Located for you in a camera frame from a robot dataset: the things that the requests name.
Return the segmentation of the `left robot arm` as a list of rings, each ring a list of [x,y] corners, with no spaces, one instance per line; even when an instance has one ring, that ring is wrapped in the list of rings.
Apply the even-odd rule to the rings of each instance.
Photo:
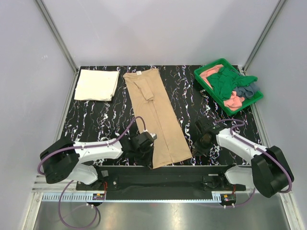
[[[40,174],[47,184],[56,184],[65,179],[80,181],[97,190],[103,186],[103,177],[86,162],[101,159],[136,158],[148,164],[153,158],[154,141],[157,135],[144,131],[134,137],[122,136],[101,142],[71,141],[60,138],[40,154]]]

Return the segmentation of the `beige t-shirt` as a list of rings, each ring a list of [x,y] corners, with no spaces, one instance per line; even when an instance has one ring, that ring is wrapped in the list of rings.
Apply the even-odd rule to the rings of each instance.
[[[158,69],[125,73],[135,116],[141,116],[150,133],[155,133],[153,168],[192,158],[179,121],[169,100]]]

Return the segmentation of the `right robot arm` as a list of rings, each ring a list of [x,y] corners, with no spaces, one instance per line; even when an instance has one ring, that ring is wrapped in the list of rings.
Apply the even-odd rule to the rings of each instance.
[[[203,118],[195,123],[199,136],[192,147],[193,156],[207,156],[213,146],[220,146],[248,163],[247,166],[227,166],[212,179],[204,181],[205,188],[230,190],[236,185],[243,185],[257,190],[266,198],[276,193],[289,193],[295,179],[282,150],[242,137],[235,129],[243,127],[245,122],[233,121],[233,126],[228,124],[230,119],[210,122]]]

